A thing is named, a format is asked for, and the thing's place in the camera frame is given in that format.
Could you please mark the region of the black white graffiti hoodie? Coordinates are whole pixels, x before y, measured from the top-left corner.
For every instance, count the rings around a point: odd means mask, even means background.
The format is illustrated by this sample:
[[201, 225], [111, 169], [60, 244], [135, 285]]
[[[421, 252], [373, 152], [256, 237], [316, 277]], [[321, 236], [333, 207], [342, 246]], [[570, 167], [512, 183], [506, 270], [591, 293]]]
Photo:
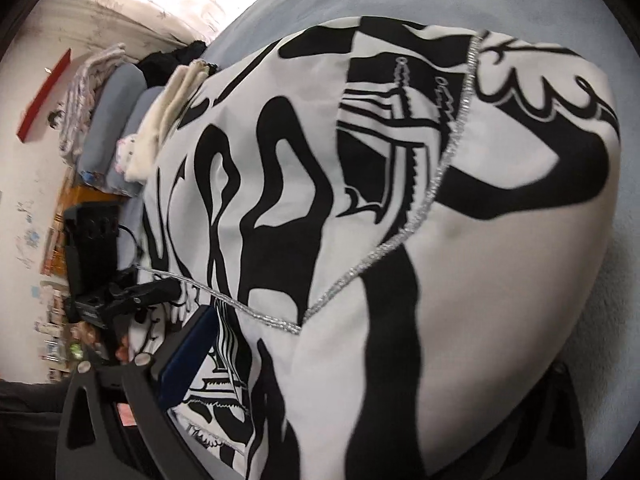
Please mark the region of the black white graffiti hoodie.
[[608, 78], [380, 16], [273, 41], [137, 138], [146, 276], [214, 317], [170, 414], [243, 479], [428, 479], [570, 336], [608, 244]]

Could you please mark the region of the blue pillow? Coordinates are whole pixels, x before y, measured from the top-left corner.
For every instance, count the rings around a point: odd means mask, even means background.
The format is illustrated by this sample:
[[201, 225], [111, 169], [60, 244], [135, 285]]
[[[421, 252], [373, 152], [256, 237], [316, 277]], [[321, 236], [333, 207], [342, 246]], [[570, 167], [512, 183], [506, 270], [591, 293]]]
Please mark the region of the blue pillow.
[[118, 66], [104, 84], [82, 153], [77, 162], [80, 174], [103, 176], [110, 168], [116, 142], [124, 131], [127, 120], [146, 89], [146, 81], [134, 64]]
[[105, 185], [107, 191], [121, 196], [134, 197], [140, 193], [141, 184], [139, 182], [129, 182], [125, 179], [125, 172], [130, 163], [134, 144], [142, 120], [156, 98], [164, 90], [163, 87], [153, 87], [146, 89], [139, 96], [136, 105], [126, 122], [120, 138], [116, 142], [114, 157], [111, 166], [108, 168]]

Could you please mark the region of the pink white plush cat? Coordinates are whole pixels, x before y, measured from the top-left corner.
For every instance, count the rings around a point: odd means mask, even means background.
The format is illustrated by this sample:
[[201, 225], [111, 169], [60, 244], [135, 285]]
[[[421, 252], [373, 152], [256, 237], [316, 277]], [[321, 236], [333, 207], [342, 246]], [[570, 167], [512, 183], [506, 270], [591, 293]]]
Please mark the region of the pink white plush cat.
[[123, 136], [117, 141], [115, 152], [115, 171], [124, 176], [130, 165], [132, 156], [134, 156], [134, 144], [136, 144], [137, 135], [135, 133]]

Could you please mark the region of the cream folded garment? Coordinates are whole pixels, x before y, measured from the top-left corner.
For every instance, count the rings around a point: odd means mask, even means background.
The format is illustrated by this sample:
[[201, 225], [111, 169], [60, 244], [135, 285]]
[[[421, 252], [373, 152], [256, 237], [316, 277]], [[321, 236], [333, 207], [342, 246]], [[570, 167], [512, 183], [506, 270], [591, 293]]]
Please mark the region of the cream folded garment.
[[175, 69], [142, 120], [134, 144], [134, 156], [125, 174], [127, 181], [142, 183], [149, 179], [172, 125], [208, 76], [209, 64], [200, 58]]

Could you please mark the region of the floral folded quilt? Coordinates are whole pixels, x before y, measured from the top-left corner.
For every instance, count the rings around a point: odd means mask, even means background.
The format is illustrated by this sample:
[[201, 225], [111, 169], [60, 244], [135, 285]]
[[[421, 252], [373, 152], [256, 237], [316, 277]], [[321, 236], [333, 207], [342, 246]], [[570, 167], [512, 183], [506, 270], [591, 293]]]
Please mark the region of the floral folded quilt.
[[62, 126], [58, 136], [58, 152], [73, 167], [88, 134], [96, 95], [116, 68], [126, 61], [126, 46], [120, 42], [90, 55], [78, 67], [67, 87]]

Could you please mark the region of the black garment at bedhead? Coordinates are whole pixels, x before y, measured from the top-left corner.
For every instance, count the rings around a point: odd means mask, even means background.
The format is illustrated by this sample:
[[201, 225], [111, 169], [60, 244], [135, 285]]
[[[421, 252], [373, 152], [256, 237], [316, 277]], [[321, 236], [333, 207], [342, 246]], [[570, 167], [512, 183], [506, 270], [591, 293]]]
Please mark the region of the black garment at bedhead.
[[141, 70], [149, 87], [164, 86], [178, 66], [189, 65], [200, 58], [205, 50], [206, 43], [196, 40], [170, 52], [153, 52], [137, 62], [137, 69]]

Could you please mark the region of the blue fleece bed blanket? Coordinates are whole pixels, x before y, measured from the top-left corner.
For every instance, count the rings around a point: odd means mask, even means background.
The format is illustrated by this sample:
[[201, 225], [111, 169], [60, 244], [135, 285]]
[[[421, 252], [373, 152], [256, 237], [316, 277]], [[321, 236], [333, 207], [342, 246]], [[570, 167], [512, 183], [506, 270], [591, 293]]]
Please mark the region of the blue fleece bed blanket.
[[597, 65], [614, 96], [620, 172], [608, 244], [570, 336], [488, 436], [429, 479], [597, 479], [639, 417], [639, 58], [608, 0], [258, 0], [212, 44], [222, 70], [340, 18], [380, 16], [556, 44]]

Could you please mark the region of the red wall shelf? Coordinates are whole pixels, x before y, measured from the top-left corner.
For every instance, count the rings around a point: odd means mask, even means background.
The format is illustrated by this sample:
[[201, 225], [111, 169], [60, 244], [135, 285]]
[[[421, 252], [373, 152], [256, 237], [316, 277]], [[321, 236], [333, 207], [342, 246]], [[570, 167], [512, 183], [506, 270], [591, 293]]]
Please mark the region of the red wall shelf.
[[26, 112], [23, 116], [20, 128], [18, 128], [16, 136], [17, 139], [22, 143], [26, 142], [26, 139], [29, 134], [30, 128], [32, 128], [32, 124], [34, 123], [40, 108], [43, 106], [44, 102], [48, 98], [50, 92], [60, 79], [60, 77], [66, 71], [66, 68], [70, 66], [70, 61], [72, 60], [72, 50], [67, 49], [52, 70], [48, 71], [48, 76], [44, 83], [41, 85], [40, 89], [36, 93], [35, 97], [30, 102], [29, 106], [26, 108]]

